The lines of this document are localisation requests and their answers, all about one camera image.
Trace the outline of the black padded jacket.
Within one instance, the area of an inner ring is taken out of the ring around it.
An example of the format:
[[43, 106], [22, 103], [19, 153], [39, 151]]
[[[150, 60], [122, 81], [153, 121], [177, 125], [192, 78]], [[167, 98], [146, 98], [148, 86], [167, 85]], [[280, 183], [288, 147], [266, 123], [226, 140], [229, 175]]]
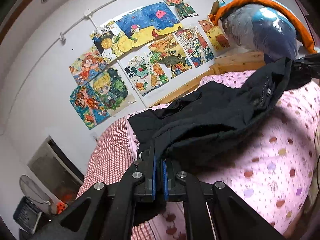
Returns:
[[213, 163], [256, 131], [287, 90], [311, 77], [283, 58], [256, 70], [240, 88], [210, 81], [168, 107], [129, 118], [139, 150], [154, 141], [156, 160], [174, 160], [186, 171]]

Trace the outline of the red white checked pillow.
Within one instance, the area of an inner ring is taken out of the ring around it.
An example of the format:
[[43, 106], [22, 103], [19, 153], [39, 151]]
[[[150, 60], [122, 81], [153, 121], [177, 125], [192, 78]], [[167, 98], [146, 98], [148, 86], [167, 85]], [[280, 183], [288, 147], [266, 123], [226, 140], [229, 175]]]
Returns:
[[137, 157], [139, 141], [126, 117], [112, 123], [100, 136], [87, 165], [80, 197], [97, 182], [117, 183]]

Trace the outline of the plastic bagged bedding bundle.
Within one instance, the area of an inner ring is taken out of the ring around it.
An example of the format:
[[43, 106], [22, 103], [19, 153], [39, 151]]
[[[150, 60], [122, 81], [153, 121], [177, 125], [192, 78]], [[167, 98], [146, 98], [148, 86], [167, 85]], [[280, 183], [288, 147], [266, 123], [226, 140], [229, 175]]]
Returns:
[[296, 30], [273, 8], [247, 4], [234, 9], [222, 20], [227, 38], [248, 50], [262, 51], [271, 60], [297, 57]]

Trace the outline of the blond boy drawing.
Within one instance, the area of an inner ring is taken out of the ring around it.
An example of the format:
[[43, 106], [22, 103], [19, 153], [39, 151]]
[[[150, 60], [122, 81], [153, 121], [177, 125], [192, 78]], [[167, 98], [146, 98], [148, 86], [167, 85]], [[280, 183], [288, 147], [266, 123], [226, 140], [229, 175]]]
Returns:
[[93, 78], [89, 85], [106, 107], [110, 116], [116, 115], [127, 106], [136, 102], [124, 81], [113, 67], [105, 68]]

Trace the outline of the fruit drink drawing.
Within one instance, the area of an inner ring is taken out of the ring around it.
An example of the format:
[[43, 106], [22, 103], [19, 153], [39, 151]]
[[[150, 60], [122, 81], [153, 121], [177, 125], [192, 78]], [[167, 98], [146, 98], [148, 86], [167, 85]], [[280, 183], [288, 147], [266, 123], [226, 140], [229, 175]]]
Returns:
[[161, 88], [169, 78], [148, 46], [134, 48], [118, 60], [126, 77], [141, 96]]

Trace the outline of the red-haired girl drawing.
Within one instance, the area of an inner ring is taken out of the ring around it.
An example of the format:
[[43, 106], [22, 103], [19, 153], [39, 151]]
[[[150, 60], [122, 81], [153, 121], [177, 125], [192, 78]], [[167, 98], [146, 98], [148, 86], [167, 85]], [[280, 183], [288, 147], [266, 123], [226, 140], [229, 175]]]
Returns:
[[88, 129], [110, 117], [107, 108], [89, 84], [77, 86], [69, 96], [69, 101]]

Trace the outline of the yellow bear chick drawing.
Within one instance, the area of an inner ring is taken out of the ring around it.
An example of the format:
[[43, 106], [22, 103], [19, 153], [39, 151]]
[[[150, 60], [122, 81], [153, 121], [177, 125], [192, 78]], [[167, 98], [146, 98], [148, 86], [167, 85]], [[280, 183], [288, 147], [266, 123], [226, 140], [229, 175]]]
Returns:
[[216, 51], [224, 50], [230, 47], [227, 38], [219, 26], [214, 26], [208, 20], [200, 20], [199, 24]]

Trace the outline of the pink apple print quilt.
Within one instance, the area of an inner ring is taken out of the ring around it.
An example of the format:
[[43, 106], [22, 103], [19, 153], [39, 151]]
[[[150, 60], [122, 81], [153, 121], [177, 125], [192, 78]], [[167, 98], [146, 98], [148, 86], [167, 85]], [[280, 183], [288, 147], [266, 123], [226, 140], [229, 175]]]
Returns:
[[314, 185], [318, 125], [319, 86], [310, 82], [285, 92], [253, 135], [197, 177], [223, 181], [289, 238]]

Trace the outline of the city 2024 drawing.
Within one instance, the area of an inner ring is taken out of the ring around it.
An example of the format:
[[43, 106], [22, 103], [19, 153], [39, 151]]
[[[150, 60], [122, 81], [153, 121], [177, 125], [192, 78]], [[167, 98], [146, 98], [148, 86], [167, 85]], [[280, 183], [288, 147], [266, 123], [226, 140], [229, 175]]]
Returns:
[[196, 27], [179, 30], [175, 36], [196, 68], [214, 59], [210, 46]]

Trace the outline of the orange-haired swimmer girl drawing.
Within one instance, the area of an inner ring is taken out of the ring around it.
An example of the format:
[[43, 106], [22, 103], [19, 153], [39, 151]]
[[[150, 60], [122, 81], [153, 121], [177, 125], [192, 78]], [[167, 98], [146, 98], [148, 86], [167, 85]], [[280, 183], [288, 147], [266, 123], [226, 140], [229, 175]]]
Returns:
[[95, 45], [81, 54], [70, 66], [69, 70], [78, 86], [84, 86], [107, 67]]

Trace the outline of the black plastic crate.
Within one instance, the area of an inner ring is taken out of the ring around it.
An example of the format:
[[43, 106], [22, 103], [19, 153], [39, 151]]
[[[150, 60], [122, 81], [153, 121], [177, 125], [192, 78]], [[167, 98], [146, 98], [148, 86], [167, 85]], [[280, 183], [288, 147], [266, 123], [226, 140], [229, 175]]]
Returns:
[[34, 234], [42, 211], [27, 197], [22, 197], [14, 214], [14, 221], [26, 232]]

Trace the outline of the black yellow moon drawing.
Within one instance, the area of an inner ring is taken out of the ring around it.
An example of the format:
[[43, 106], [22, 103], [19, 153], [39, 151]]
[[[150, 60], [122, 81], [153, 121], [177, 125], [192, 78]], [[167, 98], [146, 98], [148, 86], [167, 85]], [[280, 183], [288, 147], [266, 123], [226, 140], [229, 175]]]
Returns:
[[90, 38], [108, 64], [128, 53], [133, 48], [131, 40], [114, 20], [101, 24], [97, 29], [92, 31]]

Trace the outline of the red-haired kid green outfit drawing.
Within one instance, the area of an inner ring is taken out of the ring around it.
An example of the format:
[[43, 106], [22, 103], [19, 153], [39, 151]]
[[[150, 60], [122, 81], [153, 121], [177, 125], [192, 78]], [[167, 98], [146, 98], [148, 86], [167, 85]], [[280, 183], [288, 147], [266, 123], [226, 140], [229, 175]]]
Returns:
[[192, 16], [197, 16], [197, 12], [185, 0], [163, 0], [168, 6], [175, 7], [180, 20]]

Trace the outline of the blue sea yellow sand painting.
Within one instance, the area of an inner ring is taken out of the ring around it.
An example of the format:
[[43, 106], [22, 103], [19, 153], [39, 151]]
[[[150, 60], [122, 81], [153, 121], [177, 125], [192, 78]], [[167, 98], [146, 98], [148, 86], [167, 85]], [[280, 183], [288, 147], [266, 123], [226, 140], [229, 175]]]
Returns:
[[132, 10], [114, 19], [117, 26], [139, 47], [181, 29], [183, 25], [164, 2]]

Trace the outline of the wooden bed frame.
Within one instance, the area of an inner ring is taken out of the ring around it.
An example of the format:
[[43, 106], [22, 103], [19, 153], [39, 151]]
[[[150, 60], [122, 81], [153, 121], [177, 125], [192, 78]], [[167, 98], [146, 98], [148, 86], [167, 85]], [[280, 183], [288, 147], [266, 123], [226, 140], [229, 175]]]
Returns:
[[205, 76], [220, 75], [228, 72], [257, 70], [265, 64], [264, 53], [261, 51], [249, 51], [233, 55], [222, 55], [215, 59], [215, 63], [209, 67], [208, 71], [187, 82], [185, 85], [182, 85], [180, 88], [156, 101], [151, 106], [153, 107], [164, 103], [170, 103], [173, 100], [192, 92], [198, 87], [201, 79]]

